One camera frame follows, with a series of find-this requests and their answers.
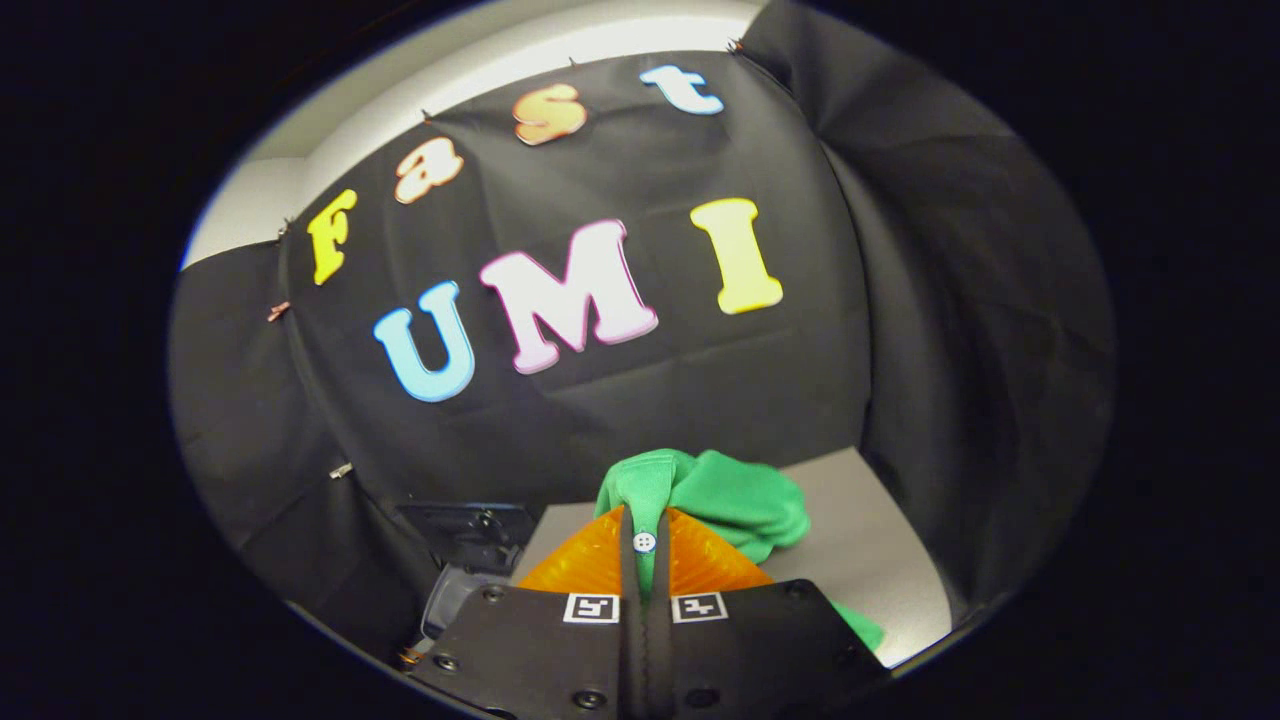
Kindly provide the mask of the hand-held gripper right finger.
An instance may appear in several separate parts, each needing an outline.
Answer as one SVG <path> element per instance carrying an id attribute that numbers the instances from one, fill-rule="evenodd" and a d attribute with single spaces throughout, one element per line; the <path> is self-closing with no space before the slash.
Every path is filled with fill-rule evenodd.
<path id="1" fill-rule="evenodd" d="M 649 719 L 836 719 L 890 670 L 819 587 L 776 582 L 667 509 L 646 607 Z"/>

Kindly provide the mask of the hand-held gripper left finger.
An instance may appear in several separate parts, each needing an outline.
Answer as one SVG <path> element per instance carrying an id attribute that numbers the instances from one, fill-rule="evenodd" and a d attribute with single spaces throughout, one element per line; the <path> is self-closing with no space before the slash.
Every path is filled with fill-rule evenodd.
<path id="1" fill-rule="evenodd" d="M 470 591 L 407 676 L 481 719 L 637 719 L 646 712 L 646 610 L 626 506 L 598 518 L 553 553 L 593 552 L 586 577 L 607 589 L 535 575 Z"/>

